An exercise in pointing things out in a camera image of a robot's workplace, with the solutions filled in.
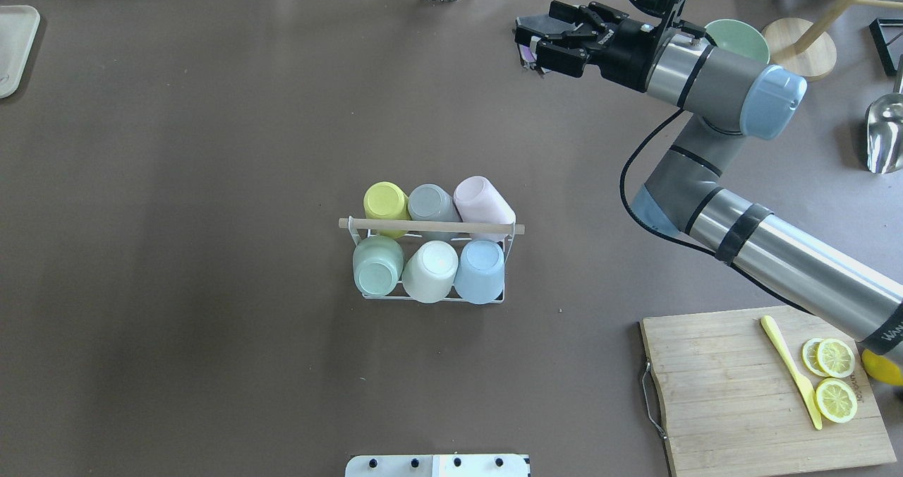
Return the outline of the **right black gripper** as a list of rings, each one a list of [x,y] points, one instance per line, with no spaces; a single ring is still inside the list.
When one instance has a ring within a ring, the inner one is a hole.
[[[645,93],[667,27],[632,20],[626,12],[600,2],[574,6],[552,1],[549,17],[565,23],[549,34],[517,27],[515,43],[528,46],[532,37],[536,64],[550,72],[580,78],[587,66],[613,83]]]

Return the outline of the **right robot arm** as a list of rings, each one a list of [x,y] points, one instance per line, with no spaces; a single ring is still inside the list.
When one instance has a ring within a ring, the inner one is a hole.
[[[774,64],[591,2],[519,17],[516,43],[540,68],[601,76],[674,105],[689,121],[632,206],[646,226],[687,236],[718,261],[901,362],[901,178],[830,159],[852,112]]]

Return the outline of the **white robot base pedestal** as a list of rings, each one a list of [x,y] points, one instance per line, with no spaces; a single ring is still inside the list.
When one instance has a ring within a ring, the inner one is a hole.
[[[528,455],[488,454],[358,455],[345,476],[530,476]]]

